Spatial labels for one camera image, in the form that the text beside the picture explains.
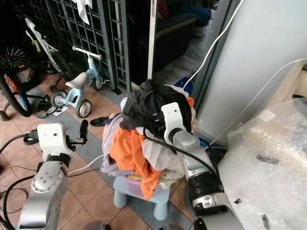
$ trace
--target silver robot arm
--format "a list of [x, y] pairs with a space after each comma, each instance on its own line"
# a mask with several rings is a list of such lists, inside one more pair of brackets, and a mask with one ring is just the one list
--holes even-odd
[[193, 208], [198, 217], [194, 222], [194, 229], [243, 230], [209, 156], [200, 146], [200, 140], [183, 127], [178, 104], [167, 104], [161, 109], [165, 117], [166, 142], [197, 157], [211, 168], [209, 170], [201, 162], [177, 152], [190, 187]]
[[65, 135], [61, 123], [43, 124], [37, 127], [38, 139], [43, 150], [44, 163], [31, 183], [18, 224], [20, 230], [55, 230], [58, 225], [61, 202], [67, 191], [68, 166], [75, 147], [85, 144], [88, 122], [83, 121], [80, 138], [71, 141]]

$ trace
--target plastic wrap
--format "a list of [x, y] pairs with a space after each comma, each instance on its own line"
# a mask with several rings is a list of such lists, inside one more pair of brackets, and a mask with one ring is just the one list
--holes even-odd
[[244, 228], [307, 229], [307, 100], [264, 110], [228, 139], [219, 170]]

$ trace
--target metal grille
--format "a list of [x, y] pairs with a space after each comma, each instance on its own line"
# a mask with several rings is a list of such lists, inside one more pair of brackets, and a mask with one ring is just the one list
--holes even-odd
[[62, 47], [75, 45], [102, 55], [102, 60], [96, 60], [100, 74], [111, 79], [113, 89], [129, 92], [126, 1], [94, 0], [93, 9], [86, 6], [90, 25], [79, 17], [77, 5], [71, 0], [31, 0], [31, 4], [40, 28], [56, 31]]
[[127, 0], [107, 0], [104, 1], [104, 4], [107, 4], [108, 25], [111, 30], [115, 64], [114, 78], [120, 90], [130, 92]]

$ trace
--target tiled floor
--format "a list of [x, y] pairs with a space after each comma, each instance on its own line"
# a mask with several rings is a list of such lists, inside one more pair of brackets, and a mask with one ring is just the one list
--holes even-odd
[[[52, 95], [49, 87], [57, 80], [57, 75], [47, 76], [43, 82], [31, 93]], [[116, 95], [109, 89], [100, 92], [87, 88], [85, 97], [93, 104], [93, 111], [88, 120], [109, 116], [111, 113], [120, 111], [119, 103], [124, 95]], [[0, 107], [3, 108], [6, 99], [0, 95]], [[0, 146], [8, 139], [23, 134], [26, 131], [35, 129], [38, 124], [45, 122], [62, 122], [66, 132], [71, 137], [78, 135], [81, 119], [75, 115], [75, 111], [69, 108], [59, 116], [49, 115], [44, 119], [39, 119], [33, 114], [26, 118], [20, 116], [12, 108], [7, 110], [11, 120], [0, 124]], [[95, 157], [101, 155], [103, 127], [89, 126], [88, 142], [84, 146], [78, 146], [74, 155], [74, 161], [69, 170], [79, 169], [91, 162]], [[26, 146], [22, 139], [14, 141], [0, 155], [0, 164], [5, 169], [19, 165], [30, 169], [36, 169], [37, 164], [42, 161], [41, 149], [38, 144]], [[92, 165], [93, 169], [99, 169], [102, 160], [100, 159]], [[0, 192], [5, 191], [8, 186], [18, 179], [33, 175], [32, 171], [12, 168], [0, 174]], [[100, 171], [92, 171], [80, 176], [68, 179], [69, 189], [62, 201], [62, 209], [59, 217], [58, 229], [79, 230], [83, 229], [87, 223], [103, 221], [110, 224], [113, 230], [157, 230], [167, 223], [176, 223], [185, 230], [192, 228], [192, 215], [185, 205], [185, 188], [187, 186], [184, 179], [172, 185], [168, 206], [168, 217], [165, 221], [157, 221], [153, 216], [154, 204], [130, 198], [128, 205], [124, 208], [116, 208], [113, 205], [113, 181], [114, 178]], [[21, 186], [29, 185], [30, 181], [21, 183]], [[25, 195], [22, 191], [14, 190], [8, 202], [10, 211], [18, 210], [24, 203]], [[20, 212], [9, 214], [9, 218], [14, 226], [18, 224]]]

